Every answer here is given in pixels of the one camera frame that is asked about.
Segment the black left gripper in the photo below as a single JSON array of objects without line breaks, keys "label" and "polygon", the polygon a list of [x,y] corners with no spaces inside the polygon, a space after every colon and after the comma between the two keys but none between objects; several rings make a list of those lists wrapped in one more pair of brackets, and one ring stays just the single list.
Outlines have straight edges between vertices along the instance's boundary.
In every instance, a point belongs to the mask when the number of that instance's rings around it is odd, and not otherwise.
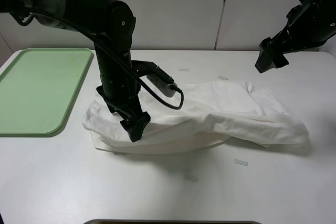
[{"label": "black left gripper", "polygon": [[139,141],[151,117],[147,112],[142,111],[138,96],[113,100],[105,95],[102,86],[98,86],[96,91],[103,98],[111,113],[118,112],[122,117],[128,117],[122,120],[120,124],[128,133],[131,142]]}]

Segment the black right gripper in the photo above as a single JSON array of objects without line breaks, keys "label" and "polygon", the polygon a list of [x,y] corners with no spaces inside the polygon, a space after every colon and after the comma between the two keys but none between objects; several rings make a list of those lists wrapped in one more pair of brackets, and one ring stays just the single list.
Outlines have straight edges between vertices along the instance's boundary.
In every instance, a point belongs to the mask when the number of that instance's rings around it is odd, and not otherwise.
[{"label": "black right gripper", "polygon": [[266,38],[259,45],[255,67],[259,73],[289,65],[282,52],[301,51],[321,47],[328,40],[327,19],[296,20],[274,38]]}]

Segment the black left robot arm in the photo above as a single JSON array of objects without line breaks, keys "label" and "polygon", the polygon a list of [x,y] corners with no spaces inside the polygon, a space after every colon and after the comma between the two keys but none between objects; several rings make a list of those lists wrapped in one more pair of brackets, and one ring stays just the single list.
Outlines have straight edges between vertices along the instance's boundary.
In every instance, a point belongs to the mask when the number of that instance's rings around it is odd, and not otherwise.
[{"label": "black left robot arm", "polygon": [[95,45],[101,85],[97,92],[131,141],[141,139],[150,121],[141,108],[138,79],[151,74],[154,63],[131,59],[135,17],[117,0],[1,0],[1,12],[10,13],[22,26],[32,19],[59,29],[80,32]]}]

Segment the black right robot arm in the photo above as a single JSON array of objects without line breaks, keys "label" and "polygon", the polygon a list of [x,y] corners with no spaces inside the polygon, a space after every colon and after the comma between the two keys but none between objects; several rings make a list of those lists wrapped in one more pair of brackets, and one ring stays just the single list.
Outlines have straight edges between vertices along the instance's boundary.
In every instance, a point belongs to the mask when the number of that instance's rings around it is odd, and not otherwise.
[{"label": "black right robot arm", "polygon": [[287,24],[259,45],[256,69],[266,72],[288,65],[285,54],[324,45],[335,36],[335,0],[299,0],[287,14]]}]

